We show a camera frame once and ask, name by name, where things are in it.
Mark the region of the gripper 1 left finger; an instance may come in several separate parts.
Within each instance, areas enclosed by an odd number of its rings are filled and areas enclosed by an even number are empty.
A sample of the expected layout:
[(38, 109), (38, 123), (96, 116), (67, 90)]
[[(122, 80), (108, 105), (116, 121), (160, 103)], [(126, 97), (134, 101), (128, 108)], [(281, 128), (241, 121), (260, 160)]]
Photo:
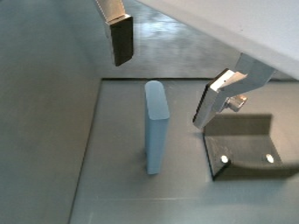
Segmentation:
[(125, 12), (121, 0), (94, 0), (102, 17), (116, 67), (133, 57), (133, 17)]

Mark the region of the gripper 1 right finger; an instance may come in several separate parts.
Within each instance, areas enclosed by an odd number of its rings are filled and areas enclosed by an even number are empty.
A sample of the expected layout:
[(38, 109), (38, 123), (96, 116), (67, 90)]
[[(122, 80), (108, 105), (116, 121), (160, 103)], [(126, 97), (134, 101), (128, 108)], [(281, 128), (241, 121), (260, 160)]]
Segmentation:
[(201, 129), (222, 109), (238, 112), (246, 97), (245, 92), (261, 88), (269, 81), (274, 69), (241, 53), (233, 70), (225, 69), (206, 84), (192, 123)]

